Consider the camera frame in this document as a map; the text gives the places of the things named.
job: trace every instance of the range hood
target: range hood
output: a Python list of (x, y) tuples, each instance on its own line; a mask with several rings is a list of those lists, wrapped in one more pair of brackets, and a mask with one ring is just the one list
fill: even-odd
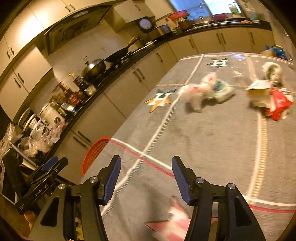
[(122, 0), (101, 0), (101, 4), (76, 11), (56, 24), (43, 36), (47, 56), (71, 39), (97, 26), (114, 4)]

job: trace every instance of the range hood logo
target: range hood logo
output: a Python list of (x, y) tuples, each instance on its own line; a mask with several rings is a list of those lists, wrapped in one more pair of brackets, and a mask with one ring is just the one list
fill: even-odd
[(83, 16), (83, 15), (85, 15), (87, 13), (89, 13), (88, 10), (83, 11), (83, 12), (80, 12), (80, 13), (77, 13), (76, 15), (73, 16), (73, 18), (79, 18), (79, 17), (81, 17), (81, 16)]

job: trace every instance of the red stripe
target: red stripe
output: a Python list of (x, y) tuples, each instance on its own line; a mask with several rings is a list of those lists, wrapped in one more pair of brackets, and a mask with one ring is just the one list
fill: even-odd
[[(166, 174), (166, 175), (168, 175), (168, 176), (170, 176), (172, 178), (175, 178), (173, 173), (170, 173), (170, 172), (164, 170), (163, 168), (157, 166), (156, 164), (152, 163), (151, 161), (147, 160), (146, 158), (143, 158), (140, 155), (138, 155), (137, 153), (134, 153), (130, 149), (126, 148), (125, 146), (122, 146), (119, 143), (114, 142), (112, 139), (109, 142), (116, 145), (116, 146), (119, 146), (120, 148), (124, 149), (128, 153), (130, 153), (133, 156), (137, 157), (138, 159), (144, 161), (145, 163), (147, 163), (147, 164), (151, 165), (152, 167), (156, 168), (157, 170), (161, 171), (163, 174)], [(257, 206), (254, 206), (254, 205), (249, 205), (249, 207), (251, 209), (254, 209), (254, 210), (268, 212), (268, 213), (282, 213), (282, 214), (285, 213), (285, 214), (287, 214), (287, 213), (295, 213), (296, 212), (296, 210), (279, 210), (279, 209), (271, 209), (271, 208), (265, 208), (265, 207), (257, 207)]]

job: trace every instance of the tiled backsplash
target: tiled backsplash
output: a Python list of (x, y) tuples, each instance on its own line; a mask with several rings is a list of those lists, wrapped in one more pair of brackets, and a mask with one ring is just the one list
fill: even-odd
[[(98, 58), (105, 59), (114, 52), (126, 47), (133, 36), (141, 34), (137, 26), (115, 33), (110, 25), (105, 20), (102, 20), (95, 28), (66, 43), (48, 56), (47, 61), (52, 66), (55, 77), (39, 92), (30, 106), (31, 109), (35, 113), (39, 113), (53, 95), (53, 89), (62, 79), (66, 86), (73, 91), (78, 91), (79, 88), (73, 83), (72, 77), (68, 77), (68, 74), (81, 74), (86, 67), (85, 56), (87, 56), (89, 62)], [(129, 48), (129, 51), (134, 51), (139, 47), (141, 47), (141, 43), (137, 42)]]

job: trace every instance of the blue gripper pad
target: blue gripper pad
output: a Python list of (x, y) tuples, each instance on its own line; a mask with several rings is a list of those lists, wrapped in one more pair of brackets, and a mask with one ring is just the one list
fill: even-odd
[(113, 195), (116, 182), (119, 177), (121, 169), (121, 158), (118, 155), (114, 155), (109, 166), (101, 169), (98, 174), (100, 179), (100, 188), (98, 192), (98, 198), (103, 201), (103, 204), (107, 204)]
[(46, 163), (43, 164), (41, 171), (47, 172), (58, 161), (59, 161), (59, 158), (57, 156), (50, 158)]
[(172, 169), (173, 173), (181, 193), (182, 199), (187, 203), (187, 205), (192, 205), (192, 197), (190, 190), (193, 189), (194, 180), (196, 175), (193, 170), (186, 168), (179, 156), (174, 156), (172, 159)]

